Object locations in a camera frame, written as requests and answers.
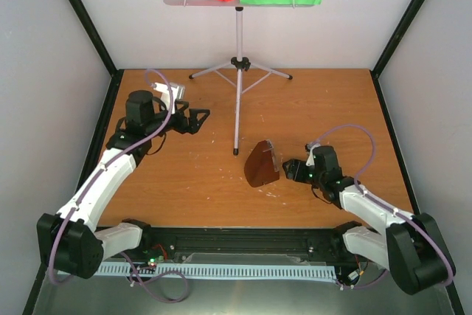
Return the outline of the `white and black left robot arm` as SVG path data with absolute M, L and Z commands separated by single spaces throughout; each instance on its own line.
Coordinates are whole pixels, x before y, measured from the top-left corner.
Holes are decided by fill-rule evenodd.
M 196 134 L 209 115 L 208 109 L 190 108 L 168 91 L 160 97 L 145 90 L 128 95 L 125 116 L 98 165 L 63 207 L 54 215 L 43 214 L 37 222 L 41 261 L 51 281 L 57 281 L 57 271 L 88 279 L 104 260 L 120 252 L 129 250 L 140 258 L 152 252 L 149 224 L 128 218 L 99 230 L 98 222 L 120 185 L 149 154 L 155 136 L 168 131 Z

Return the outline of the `brown wooden metronome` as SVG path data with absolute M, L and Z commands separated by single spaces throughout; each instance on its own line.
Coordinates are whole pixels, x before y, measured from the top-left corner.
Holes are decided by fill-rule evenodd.
M 262 187 L 280 179 L 280 172 L 274 172 L 271 163 L 263 153 L 266 139 L 259 141 L 244 164 L 244 176 L 253 188 Z

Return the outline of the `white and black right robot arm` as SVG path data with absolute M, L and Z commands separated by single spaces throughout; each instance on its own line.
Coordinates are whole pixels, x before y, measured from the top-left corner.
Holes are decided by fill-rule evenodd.
M 310 185 L 326 202 L 365 222 L 343 225 L 343 250 L 378 264 L 406 294 L 452 283 L 456 268 L 431 215 L 398 209 L 344 175 L 333 147 L 312 144 L 307 152 L 306 160 L 283 162 L 286 178 Z

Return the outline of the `clear plastic metronome cover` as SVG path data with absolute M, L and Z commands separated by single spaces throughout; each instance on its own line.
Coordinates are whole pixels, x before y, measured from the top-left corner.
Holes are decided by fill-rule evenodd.
M 265 141 L 265 145 L 266 147 L 264 148 L 263 153 L 265 154 L 266 159 L 271 163 L 271 166 L 273 167 L 274 172 L 278 173 L 280 169 L 277 162 L 274 145 L 269 139 Z

